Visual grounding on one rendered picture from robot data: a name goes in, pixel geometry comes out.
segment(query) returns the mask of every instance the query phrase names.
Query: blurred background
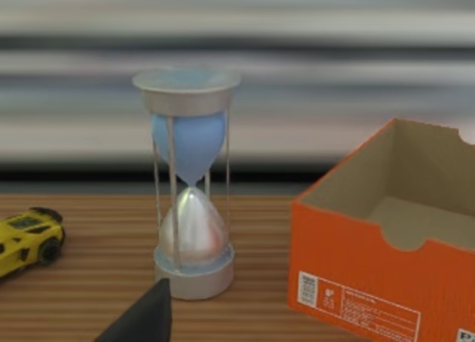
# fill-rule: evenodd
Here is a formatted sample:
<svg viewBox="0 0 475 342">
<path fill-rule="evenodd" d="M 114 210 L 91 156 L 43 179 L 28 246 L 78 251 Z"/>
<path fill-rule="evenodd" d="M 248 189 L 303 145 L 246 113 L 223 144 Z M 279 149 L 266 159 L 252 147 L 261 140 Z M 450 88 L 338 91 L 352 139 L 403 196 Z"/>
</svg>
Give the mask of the blurred background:
<svg viewBox="0 0 475 342">
<path fill-rule="evenodd" d="M 299 192 L 394 116 L 456 126 L 475 143 L 474 10 L 475 0 L 0 0 L 0 190 L 151 192 L 149 122 L 131 77 L 161 65 L 243 73 L 231 127 L 243 192 Z M 213 179 L 223 178 L 221 160 Z"/>
</svg>

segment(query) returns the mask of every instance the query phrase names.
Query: hourglass base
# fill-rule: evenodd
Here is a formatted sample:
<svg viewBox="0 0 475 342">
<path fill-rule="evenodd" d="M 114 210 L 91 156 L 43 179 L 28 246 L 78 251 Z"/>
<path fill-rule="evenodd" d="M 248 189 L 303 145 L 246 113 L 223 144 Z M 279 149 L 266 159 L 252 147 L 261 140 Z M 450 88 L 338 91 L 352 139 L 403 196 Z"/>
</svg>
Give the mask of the hourglass base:
<svg viewBox="0 0 475 342">
<path fill-rule="evenodd" d="M 200 267 L 183 267 L 176 271 L 164 259 L 159 248 L 155 250 L 155 280 L 170 280 L 171 296 L 181 300 L 205 300 L 227 290 L 234 277 L 234 249 L 231 244 L 220 259 Z"/>
</svg>

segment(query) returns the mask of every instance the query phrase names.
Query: sand timer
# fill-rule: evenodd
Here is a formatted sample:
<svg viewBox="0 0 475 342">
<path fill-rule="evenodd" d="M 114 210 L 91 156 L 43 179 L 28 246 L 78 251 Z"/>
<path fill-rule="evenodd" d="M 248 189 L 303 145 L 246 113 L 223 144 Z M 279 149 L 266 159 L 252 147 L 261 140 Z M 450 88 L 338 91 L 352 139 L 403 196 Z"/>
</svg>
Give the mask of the sand timer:
<svg viewBox="0 0 475 342">
<path fill-rule="evenodd" d="M 209 68 L 163 68 L 139 73 L 151 113 L 159 241 L 156 279 L 170 280 L 171 295 L 184 300 L 213 297 L 233 278 L 229 241 L 229 106 L 240 76 Z M 210 200 L 213 162 L 226 146 L 226 222 Z M 168 163 L 171 207 L 162 219 L 158 162 Z M 177 177 L 187 186 L 177 193 Z M 204 179 L 205 191 L 198 188 Z"/>
</svg>

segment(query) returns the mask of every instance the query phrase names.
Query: gray hourglass frame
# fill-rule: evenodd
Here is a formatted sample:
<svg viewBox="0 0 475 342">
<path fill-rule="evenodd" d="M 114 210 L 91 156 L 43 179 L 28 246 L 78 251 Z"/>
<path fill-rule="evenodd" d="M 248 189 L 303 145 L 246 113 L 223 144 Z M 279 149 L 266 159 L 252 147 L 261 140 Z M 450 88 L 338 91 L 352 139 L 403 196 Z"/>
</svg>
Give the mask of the gray hourglass frame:
<svg viewBox="0 0 475 342">
<path fill-rule="evenodd" d="M 168 168 L 171 189 L 171 218 L 173 222 L 173 269 L 161 266 L 157 261 L 155 265 L 155 279 L 167 278 L 170 280 L 171 295 L 184 300 L 202 300 L 214 297 L 226 290 L 234 276 L 234 250 L 231 243 L 229 261 L 223 266 L 218 266 L 212 272 L 184 274 L 180 256 L 180 233 L 177 207 L 177 175 L 175 170 L 174 146 L 174 118 L 177 116 L 207 116 L 225 112 L 226 137 L 226 229 L 230 224 L 230 170 L 229 170 L 229 119 L 230 105 L 232 103 L 232 89 L 239 85 L 240 75 L 231 71 L 216 70 L 220 81 L 205 85 L 201 88 L 164 88 L 154 81 L 160 70 L 144 71 L 136 75 L 133 83 L 142 90 L 143 103 L 151 114 L 159 114 L 167 118 L 168 134 Z M 154 155 L 154 181 L 157 205 L 157 221 L 160 227 L 163 223 L 160 205 L 160 179 L 159 162 L 160 153 L 157 144 L 152 138 Z M 210 199 L 211 174 L 205 173 L 205 195 Z"/>
</svg>

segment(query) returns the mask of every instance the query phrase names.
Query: car windshield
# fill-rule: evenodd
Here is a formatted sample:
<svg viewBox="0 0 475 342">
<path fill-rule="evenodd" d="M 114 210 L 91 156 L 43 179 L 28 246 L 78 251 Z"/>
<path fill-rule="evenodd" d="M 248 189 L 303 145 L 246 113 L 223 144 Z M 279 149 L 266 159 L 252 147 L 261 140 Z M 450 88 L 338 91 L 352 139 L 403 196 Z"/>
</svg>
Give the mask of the car windshield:
<svg viewBox="0 0 475 342">
<path fill-rule="evenodd" d="M 25 229 L 29 227 L 36 226 L 40 224 L 42 221 L 32 217 L 22 217 L 17 218 L 8 224 L 16 229 Z"/>
</svg>

